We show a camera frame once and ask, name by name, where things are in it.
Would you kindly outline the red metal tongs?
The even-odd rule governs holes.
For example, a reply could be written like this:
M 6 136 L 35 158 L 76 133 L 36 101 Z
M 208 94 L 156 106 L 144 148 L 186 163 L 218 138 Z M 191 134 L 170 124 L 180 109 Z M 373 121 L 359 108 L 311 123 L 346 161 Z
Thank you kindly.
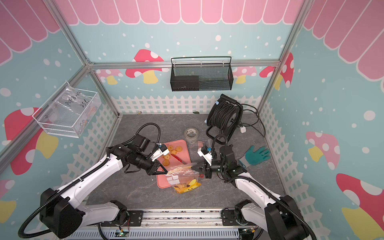
M 187 165 L 187 164 L 190 164 L 191 162 L 186 162 L 184 160 L 182 160 L 181 158 L 179 158 L 178 156 L 174 155 L 174 154 L 171 154 L 171 156 L 173 158 L 175 158 L 177 161 L 179 161 L 180 163 L 182 163 L 183 165 Z

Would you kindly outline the clear resealable bag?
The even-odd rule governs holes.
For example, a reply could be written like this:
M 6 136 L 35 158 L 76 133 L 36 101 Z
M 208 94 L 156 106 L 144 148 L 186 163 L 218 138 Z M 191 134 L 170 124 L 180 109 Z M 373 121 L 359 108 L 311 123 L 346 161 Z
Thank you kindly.
M 178 165 L 171 167 L 166 174 L 168 183 L 176 190 L 178 194 L 183 194 L 200 187 L 200 174 L 194 171 L 196 163 Z

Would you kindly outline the small clear zip bag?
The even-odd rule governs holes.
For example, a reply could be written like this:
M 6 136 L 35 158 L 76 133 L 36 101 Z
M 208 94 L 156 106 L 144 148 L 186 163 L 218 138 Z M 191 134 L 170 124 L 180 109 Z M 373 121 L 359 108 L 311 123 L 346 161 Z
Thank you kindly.
M 202 152 L 203 154 L 207 154 L 211 150 L 210 147 L 204 144 L 203 141 L 198 141 L 198 152 Z

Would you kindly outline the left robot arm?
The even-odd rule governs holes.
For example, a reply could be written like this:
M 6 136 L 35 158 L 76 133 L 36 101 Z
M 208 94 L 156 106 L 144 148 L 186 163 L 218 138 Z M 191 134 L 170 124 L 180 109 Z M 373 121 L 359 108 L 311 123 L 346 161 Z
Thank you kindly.
M 151 142 L 148 138 L 135 135 L 126 142 L 106 148 L 106 154 L 89 170 L 61 186 L 57 190 L 51 188 L 41 195 L 40 206 L 22 223 L 18 236 L 21 239 L 31 239 L 48 233 L 64 239 L 77 229 L 89 225 L 99 228 L 103 222 L 109 222 L 122 227 L 131 221 L 127 207 L 117 200 L 99 205 L 84 205 L 84 199 L 101 183 L 121 169 L 131 165 L 139 170 L 145 170 L 147 175 L 165 175 L 166 168 L 158 158 L 169 153 L 165 144 L 160 142 L 161 130 L 159 125 L 157 140 L 153 150 L 145 154 Z

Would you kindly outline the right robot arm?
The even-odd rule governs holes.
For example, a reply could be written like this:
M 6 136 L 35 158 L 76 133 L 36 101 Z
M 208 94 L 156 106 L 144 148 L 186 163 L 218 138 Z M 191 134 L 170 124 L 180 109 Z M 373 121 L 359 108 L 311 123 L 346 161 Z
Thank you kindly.
M 198 155 L 204 161 L 194 165 L 194 171 L 207 179 L 216 173 L 224 183 L 232 184 L 250 197 L 250 200 L 242 201 L 235 207 L 234 213 L 239 224 L 255 224 L 267 232 L 272 240 L 317 239 L 291 196 L 281 196 L 270 191 L 247 170 L 250 166 L 270 159 L 268 148 L 255 149 L 250 146 L 240 159 L 236 159 L 233 146 L 225 141 L 219 150 L 214 145 L 199 148 Z

